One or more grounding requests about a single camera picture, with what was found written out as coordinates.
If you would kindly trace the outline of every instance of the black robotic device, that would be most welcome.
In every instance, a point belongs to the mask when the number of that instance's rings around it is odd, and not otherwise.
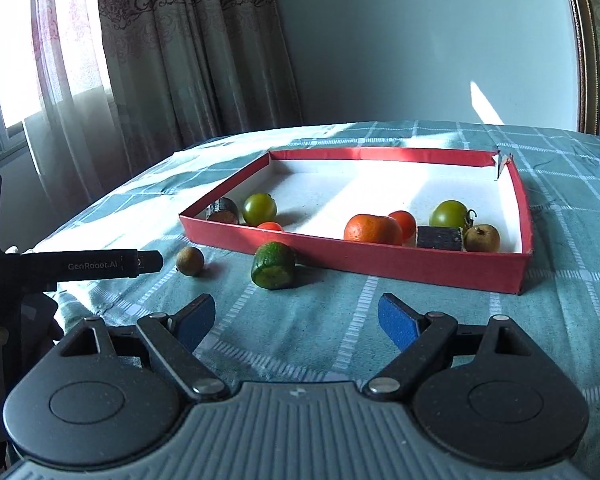
[[[162,256],[158,251],[5,254],[0,249],[0,325],[9,330],[9,340],[0,354],[2,400],[26,371],[24,347],[34,345],[45,335],[58,307],[43,292],[55,291],[58,282],[134,278],[161,268]],[[4,465],[5,449],[6,441],[0,437],[0,468]]]
[[[4,478],[586,478],[570,463],[585,399],[512,319],[460,325],[393,294],[378,319],[400,354],[362,390],[245,382],[235,392],[193,354],[215,320],[206,294],[135,326],[85,319],[9,394],[4,425],[22,459]]]

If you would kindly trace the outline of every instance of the gray curtain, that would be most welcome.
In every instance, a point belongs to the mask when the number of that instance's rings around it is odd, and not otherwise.
[[[301,124],[274,0],[98,0],[134,173],[212,137]]]

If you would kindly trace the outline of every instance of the red box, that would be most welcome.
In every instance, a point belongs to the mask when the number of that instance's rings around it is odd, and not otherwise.
[[[206,206],[218,198],[228,196],[240,207],[254,192],[271,193],[278,218],[289,224],[287,232],[204,219]],[[427,224],[435,206],[451,199],[475,209],[475,223],[495,225],[505,252],[342,240],[344,226],[354,214],[387,215],[406,209],[418,224]],[[522,180],[513,160],[497,152],[428,148],[269,152],[193,203],[180,214],[180,221],[192,242],[206,246],[254,254],[263,243],[276,240],[292,247],[301,263],[310,266],[509,294],[520,293],[532,254],[531,216]]]

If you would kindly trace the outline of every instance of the red tomato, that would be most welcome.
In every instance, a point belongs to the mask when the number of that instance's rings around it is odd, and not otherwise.
[[[258,226],[258,229],[268,229],[269,231],[284,231],[282,225],[275,222],[264,222]]]
[[[416,232],[416,219],[408,211],[395,211],[389,215],[400,224],[402,229],[402,243],[405,243]]]

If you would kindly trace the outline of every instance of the metal screw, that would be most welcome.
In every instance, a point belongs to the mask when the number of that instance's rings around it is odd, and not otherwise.
[[[224,383],[220,379],[200,379],[191,385],[193,391],[199,395],[215,395],[224,390]]]
[[[369,381],[369,389],[375,394],[392,394],[400,389],[400,383],[392,377],[376,377]]]

